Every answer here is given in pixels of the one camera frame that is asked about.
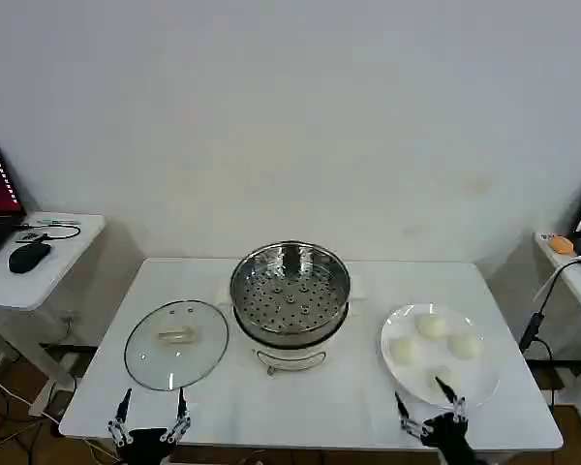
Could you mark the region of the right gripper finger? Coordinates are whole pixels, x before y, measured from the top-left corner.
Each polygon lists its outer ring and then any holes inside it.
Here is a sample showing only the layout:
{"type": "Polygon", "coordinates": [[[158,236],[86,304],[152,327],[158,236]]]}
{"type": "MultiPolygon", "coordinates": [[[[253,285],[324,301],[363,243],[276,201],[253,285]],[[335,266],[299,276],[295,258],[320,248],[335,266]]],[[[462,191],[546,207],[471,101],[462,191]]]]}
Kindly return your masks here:
{"type": "Polygon", "coordinates": [[[415,438],[422,438],[424,435],[424,425],[410,418],[409,411],[398,392],[395,392],[395,398],[401,428],[415,438]]]}
{"type": "Polygon", "coordinates": [[[467,421],[466,414],[466,400],[464,397],[459,397],[454,389],[445,383],[440,377],[434,377],[435,382],[440,387],[446,399],[452,405],[452,414],[454,423],[462,423],[467,421]]]}

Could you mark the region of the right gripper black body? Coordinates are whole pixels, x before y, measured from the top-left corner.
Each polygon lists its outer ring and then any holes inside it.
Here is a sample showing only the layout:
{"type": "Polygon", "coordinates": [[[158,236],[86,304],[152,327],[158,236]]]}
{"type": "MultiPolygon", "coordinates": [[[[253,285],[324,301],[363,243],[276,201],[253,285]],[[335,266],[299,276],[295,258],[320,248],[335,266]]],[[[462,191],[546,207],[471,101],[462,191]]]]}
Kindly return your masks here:
{"type": "Polygon", "coordinates": [[[468,419],[453,412],[429,418],[423,422],[421,443],[438,449],[447,464],[475,464],[475,452],[466,440],[468,427],[468,419]]]}

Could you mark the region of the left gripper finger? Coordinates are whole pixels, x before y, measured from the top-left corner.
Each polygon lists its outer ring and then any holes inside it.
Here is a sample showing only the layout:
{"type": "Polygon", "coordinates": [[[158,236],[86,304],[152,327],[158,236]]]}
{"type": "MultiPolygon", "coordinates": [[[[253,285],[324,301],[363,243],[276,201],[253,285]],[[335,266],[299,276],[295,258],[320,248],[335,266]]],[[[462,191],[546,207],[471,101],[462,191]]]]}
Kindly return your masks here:
{"type": "Polygon", "coordinates": [[[128,388],[123,399],[117,405],[115,416],[107,424],[107,430],[116,446],[126,446],[134,440],[126,426],[131,394],[132,390],[128,388]]]}
{"type": "Polygon", "coordinates": [[[161,436],[160,441],[164,443],[178,443],[186,431],[191,427],[191,416],[188,404],[185,399],[184,388],[179,390],[177,417],[173,426],[161,436]]]}

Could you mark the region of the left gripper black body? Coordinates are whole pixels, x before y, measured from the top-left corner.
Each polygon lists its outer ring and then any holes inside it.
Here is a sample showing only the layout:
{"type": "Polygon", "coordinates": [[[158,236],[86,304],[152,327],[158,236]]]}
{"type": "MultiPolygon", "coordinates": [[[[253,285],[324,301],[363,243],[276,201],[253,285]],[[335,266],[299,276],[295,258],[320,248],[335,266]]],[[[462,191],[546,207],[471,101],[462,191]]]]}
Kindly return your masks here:
{"type": "Polygon", "coordinates": [[[170,455],[175,439],[165,428],[134,429],[116,447],[124,464],[157,465],[170,455]]]}

